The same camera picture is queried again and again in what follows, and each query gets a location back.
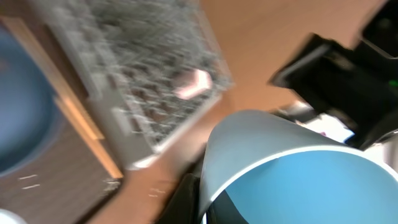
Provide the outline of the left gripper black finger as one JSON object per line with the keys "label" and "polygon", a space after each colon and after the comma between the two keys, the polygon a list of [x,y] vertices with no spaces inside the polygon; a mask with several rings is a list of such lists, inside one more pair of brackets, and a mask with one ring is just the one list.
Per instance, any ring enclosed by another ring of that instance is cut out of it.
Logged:
{"label": "left gripper black finger", "polygon": [[200,178],[185,174],[155,224],[197,224]]}

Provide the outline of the light blue cup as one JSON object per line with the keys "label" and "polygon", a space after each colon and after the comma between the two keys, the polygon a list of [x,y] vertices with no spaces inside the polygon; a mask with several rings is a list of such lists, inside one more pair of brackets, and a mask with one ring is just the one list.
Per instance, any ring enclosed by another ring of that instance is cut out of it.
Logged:
{"label": "light blue cup", "polygon": [[200,223],[396,223],[397,172],[259,110],[225,117],[205,151]]}

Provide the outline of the small pink bowl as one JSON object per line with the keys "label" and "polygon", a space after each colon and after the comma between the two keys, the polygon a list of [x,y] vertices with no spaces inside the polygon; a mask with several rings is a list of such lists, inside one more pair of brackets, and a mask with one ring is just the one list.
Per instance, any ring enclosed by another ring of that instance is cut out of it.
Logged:
{"label": "small pink bowl", "polygon": [[208,72],[199,69],[182,72],[172,80],[173,93],[180,99],[189,100],[210,90],[213,81]]}

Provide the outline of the light blue bowl with rice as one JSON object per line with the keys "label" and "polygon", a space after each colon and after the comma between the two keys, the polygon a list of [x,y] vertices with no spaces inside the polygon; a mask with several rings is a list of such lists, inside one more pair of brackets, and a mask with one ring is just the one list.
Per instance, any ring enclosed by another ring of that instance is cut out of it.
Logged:
{"label": "light blue bowl with rice", "polygon": [[0,224],[27,224],[27,222],[9,210],[0,209]]}

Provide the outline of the dark blue plate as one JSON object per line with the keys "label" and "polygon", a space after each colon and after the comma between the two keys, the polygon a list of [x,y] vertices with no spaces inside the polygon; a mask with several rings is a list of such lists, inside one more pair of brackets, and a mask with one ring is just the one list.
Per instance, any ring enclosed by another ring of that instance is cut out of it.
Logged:
{"label": "dark blue plate", "polygon": [[1,27],[1,175],[38,158],[59,135],[64,117],[43,71]]}

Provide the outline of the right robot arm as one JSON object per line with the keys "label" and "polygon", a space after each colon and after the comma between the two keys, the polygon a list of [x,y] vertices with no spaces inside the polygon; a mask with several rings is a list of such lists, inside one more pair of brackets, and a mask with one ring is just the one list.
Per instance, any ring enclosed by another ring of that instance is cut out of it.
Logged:
{"label": "right robot arm", "polygon": [[365,150],[397,130],[397,1],[386,1],[347,49],[311,34],[269,82],[296,92],[317,114],[336,116]]}

